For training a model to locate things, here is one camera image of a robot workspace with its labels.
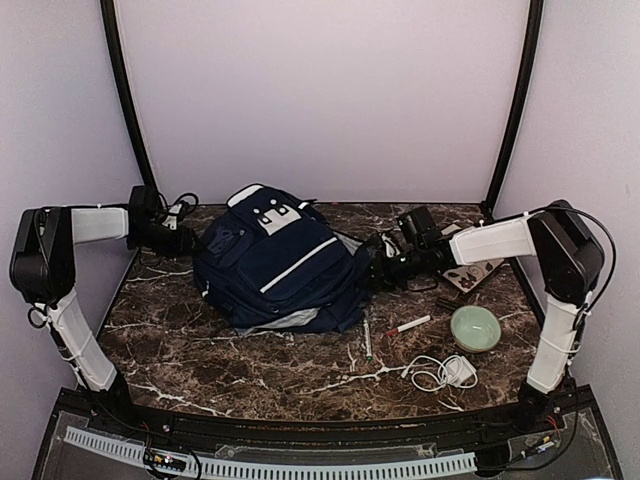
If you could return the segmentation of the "navy blue student backpack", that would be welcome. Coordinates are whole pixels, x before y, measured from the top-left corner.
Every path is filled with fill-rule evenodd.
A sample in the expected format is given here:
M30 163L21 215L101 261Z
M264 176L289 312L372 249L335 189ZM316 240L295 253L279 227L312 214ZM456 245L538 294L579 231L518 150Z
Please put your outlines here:
M343 332L370 300L362 240L338 232L308 200L251 184L200 238L194 283L239 334Z

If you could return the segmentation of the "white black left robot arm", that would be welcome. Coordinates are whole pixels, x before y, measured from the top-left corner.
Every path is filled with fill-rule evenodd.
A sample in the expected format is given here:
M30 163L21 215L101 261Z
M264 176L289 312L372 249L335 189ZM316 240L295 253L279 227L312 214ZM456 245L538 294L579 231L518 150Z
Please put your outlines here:
M123 240L130 250L158 256L193 255L196 233L184 219L199 204L193 193L173 204L155 188L133 187L125 204L44 206L23 212L9 266L13 287L29 305L28 321L47 329L61 358L72 368L101 417L120 436L141 427L124 375L106 356L82 312L76 291L75 248Z

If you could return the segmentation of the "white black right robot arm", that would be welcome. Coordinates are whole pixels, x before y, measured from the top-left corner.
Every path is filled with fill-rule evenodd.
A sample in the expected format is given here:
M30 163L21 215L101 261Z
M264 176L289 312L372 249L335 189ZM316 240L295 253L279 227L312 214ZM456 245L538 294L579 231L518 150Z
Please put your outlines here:
M588 227L595 220L557 200L443 234L429 210L418 207L397 220L407 249L389 255L382 236L373 237L364 282L372 289L405 290L417 275L433 276L500 258L536 258L546 293L545 317L534 360L510 413L511 426L530 434L547 420L551 395L568 376L586 319L609 286L599 279L603 267L616 265L617 252L604 251Z

